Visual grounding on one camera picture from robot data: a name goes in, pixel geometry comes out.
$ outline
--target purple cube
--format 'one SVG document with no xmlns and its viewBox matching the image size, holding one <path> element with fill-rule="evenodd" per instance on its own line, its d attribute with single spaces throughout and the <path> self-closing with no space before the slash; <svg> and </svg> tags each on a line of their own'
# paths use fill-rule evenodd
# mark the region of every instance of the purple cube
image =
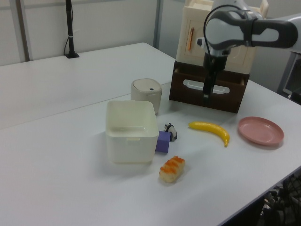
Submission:
<svg viewBox="0 0 301 226">
<path fill-rule="evenodd" d="M 168 153 L 170 135 L 171 135 L 170 132 L 159 131 L 156 152 Z"/>
</svg>

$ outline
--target panda toy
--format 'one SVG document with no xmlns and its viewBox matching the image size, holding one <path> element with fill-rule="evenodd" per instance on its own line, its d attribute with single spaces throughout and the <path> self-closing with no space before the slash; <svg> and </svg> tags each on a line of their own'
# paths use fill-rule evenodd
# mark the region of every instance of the panda toy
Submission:
<svg viewBox="0 0 301 226">
<path fill-rule="evenodd" d="M 170 142 L 175 141 L 178 138 L 177 131 L 174 129 L 174 126 L 172 124 L 165 124 L 165 132 L 169 132 L 170 134 Z"/>
</svg>

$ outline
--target banana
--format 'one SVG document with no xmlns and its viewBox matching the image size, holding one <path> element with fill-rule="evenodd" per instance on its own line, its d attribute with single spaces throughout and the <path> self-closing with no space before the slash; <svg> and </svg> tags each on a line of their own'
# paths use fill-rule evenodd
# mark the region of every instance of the banana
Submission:
<svg viewBox="0 0 301 226">
<path fill-rule="evenodd" d="M 213 124 L 213 123 L 210 123 L 210 122 L 205 122 L 205 121 L 193 121 L 193 122 L 189 123 L 188 126 L 192 129 L 203 130 L 203 131 L 215 133 L 216 135 L 218 135 L 222 138 L 222 140 L 224 141 L 225 147 L 228 146 L 228 143 L 230 140 L 230 135 L 223 127 Z"/>
</svg>

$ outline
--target black pole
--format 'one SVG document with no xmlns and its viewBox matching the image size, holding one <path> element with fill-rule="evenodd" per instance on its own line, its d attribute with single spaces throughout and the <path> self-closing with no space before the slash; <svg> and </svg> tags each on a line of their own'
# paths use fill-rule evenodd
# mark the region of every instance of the black pole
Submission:
<svg viewBox="0 0 301 226">
<path fill-rule="evenodd" d="M 69 59 L 77 58 L 79 57 L 79 55 L 74 51 L 74 44 L 73 44 L 71 0 L 66 0 L 66 12 L 67 12 L 68 42 L 69 42 L 69 53 L 66 54 L 66 57 Z"/>
</svg>

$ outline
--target plate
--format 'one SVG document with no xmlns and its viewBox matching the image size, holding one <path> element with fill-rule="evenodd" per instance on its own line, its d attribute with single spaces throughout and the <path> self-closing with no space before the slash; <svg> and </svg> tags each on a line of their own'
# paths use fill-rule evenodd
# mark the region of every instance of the plate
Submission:
<svg viewBox="0 0 301 226">
<path fill-rule="evenodd" d="M 277 145 L 284 138 L 284 132 L 277 124 L 260 117 L 241 119 L 238 130 L 245 138 L 260 145 Z"/>
</svg>

